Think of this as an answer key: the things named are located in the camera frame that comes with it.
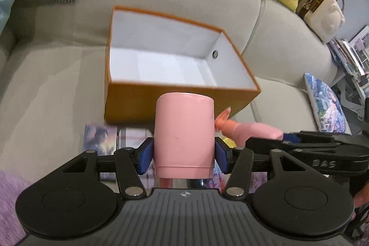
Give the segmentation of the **person's right hand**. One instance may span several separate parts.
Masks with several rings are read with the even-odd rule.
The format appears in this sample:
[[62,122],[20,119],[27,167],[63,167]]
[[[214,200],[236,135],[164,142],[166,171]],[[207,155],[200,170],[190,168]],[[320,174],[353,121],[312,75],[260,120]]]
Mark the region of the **person's right hand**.
[[369,183],[367,183],[353,198],[355,208],[359,208],[369,202]]

